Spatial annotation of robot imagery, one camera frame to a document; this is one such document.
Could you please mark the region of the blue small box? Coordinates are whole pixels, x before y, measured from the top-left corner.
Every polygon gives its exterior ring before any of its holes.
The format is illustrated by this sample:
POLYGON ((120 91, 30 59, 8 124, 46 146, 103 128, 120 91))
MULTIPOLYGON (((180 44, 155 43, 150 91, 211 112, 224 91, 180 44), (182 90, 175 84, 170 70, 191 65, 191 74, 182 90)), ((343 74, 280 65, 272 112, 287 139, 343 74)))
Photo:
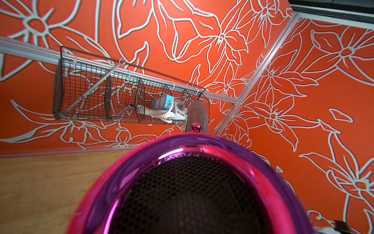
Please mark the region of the blue small box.
POLYGON ((169 110, 172 108, 174 97, 170 95, 162 95, 151 103, 152 110, 169 110))

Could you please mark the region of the black hair dryer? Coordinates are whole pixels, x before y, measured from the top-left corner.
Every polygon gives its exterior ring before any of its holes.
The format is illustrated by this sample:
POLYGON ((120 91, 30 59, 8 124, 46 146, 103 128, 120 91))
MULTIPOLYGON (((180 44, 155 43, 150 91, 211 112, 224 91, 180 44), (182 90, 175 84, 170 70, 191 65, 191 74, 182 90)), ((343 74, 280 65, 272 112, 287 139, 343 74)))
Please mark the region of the black hair dryer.
POLYGON ((116 161, 87 192, 68 234, 311 234, 297 196, 260 156, 208 133, 194 101, 186 131, 116 161))

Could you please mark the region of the white power adapter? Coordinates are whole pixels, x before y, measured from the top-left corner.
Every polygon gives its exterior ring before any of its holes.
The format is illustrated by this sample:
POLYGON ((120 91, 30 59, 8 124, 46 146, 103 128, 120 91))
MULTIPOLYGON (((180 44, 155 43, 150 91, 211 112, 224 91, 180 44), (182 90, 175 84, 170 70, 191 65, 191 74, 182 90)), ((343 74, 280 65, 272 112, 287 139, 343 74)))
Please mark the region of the white power adapter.
POLYGON ((185 104, 179 99, 174 99, 173 109, 171 112, 174 113, 174 117, 171 118, 174 121, 185 121, 187 119, 187 110, 185 108, 185 104))

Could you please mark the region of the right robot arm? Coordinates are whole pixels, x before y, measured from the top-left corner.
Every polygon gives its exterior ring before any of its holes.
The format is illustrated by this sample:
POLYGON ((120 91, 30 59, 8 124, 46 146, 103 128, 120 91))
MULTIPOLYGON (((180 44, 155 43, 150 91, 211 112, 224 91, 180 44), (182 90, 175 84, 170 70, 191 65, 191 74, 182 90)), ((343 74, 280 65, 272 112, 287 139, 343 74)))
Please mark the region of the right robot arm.
POLYGON ((336 220, 333 226, 315 228, 315 234, 354 234, 354 230, 344 221, 336 220))

